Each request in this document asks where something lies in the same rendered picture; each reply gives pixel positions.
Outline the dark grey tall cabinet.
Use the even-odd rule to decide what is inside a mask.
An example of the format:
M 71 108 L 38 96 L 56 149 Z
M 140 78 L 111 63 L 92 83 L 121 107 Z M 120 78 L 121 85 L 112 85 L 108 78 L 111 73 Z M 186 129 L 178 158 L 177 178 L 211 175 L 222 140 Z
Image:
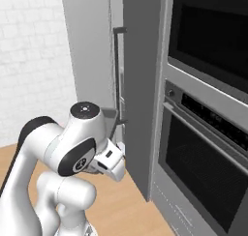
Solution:
M 150 199 L 152 144 L 166 0 L 123 0 L 126 168 Z

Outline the black glass oven door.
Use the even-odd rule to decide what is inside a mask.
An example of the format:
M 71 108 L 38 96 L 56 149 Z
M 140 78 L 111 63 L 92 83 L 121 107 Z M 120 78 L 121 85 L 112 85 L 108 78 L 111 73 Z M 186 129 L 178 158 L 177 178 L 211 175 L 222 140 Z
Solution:
M 248 236 L 248 175 L 163 107 L 159 165 L 215 236 Z

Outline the grey fridge door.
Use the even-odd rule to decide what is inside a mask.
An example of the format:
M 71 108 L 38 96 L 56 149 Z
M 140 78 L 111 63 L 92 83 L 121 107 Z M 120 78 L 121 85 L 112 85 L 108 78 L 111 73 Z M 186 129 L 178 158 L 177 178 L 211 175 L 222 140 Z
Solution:
M 113 29 L 123 0 L 62 0 L 77 98 L 115 106 Z

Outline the black built-in microwave oven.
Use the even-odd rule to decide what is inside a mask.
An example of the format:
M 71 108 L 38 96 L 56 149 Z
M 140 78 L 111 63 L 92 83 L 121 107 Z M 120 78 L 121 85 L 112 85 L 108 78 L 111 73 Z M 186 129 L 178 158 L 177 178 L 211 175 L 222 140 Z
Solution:
M 170 0 L 169 63 L 248 103 L 248 0 Z

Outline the grey freezer door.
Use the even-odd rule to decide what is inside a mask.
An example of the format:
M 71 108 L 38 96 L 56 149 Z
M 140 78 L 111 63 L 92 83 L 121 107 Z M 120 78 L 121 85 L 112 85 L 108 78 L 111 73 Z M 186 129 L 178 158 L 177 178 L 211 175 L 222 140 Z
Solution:
M 115 143 L 123 140 L 123 129 L 118 124 L 118 111 L 115 108 L 102 108 L 107 126 L 107 136 Z

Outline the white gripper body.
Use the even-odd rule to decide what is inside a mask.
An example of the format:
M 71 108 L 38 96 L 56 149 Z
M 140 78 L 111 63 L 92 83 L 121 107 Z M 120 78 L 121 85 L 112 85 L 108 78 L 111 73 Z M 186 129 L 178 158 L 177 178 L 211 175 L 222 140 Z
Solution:
M 120 182 L 125 175 L 125 158 L 122 157 L 117 163 L 115 163 L 109 170 L 108 176 L 116 181 Z

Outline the steel built-in oven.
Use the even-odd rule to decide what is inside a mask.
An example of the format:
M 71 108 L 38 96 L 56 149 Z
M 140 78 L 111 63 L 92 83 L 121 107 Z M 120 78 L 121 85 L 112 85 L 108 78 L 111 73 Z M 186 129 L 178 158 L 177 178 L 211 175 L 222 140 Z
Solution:
M 152 199 L 176 236 L 248 236 L 248 105 L 160 68 Z

